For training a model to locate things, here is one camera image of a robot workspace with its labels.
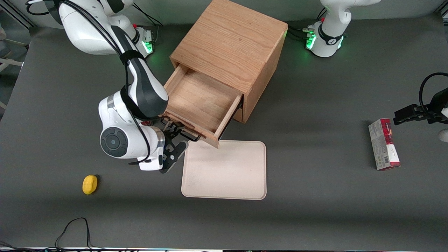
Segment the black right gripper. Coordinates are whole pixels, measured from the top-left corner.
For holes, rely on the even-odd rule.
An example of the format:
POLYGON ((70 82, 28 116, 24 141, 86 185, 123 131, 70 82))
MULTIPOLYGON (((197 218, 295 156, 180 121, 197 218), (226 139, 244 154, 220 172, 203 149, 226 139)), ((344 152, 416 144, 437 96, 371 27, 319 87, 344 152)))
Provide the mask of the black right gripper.
POLYGON ((177 145, 173 142, 173 140, 177 136, 186 141, 191 141, 191 135, 189 133, 182 132, 182 123, 171 123, 170 126, 164 126, 162 131, 165 136, 164 148, 176 148, 177 145))

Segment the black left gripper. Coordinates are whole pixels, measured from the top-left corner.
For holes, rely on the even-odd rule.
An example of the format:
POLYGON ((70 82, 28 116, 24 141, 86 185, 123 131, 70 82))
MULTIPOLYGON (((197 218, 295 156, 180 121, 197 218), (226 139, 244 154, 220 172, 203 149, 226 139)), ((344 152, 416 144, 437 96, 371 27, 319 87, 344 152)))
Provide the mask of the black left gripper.
POLYGON ((447 116, 443 114, 443 109, 447 108, 448 103, 448 88, 436 93, 429 104, 425 105, 427 110, 426 114, 423 107, 419 105, 409 105, 394 113, 394 125, 410 122, 410 121, 423 121, 427 120, 429 124, 442 123, 447 125, 447 116))

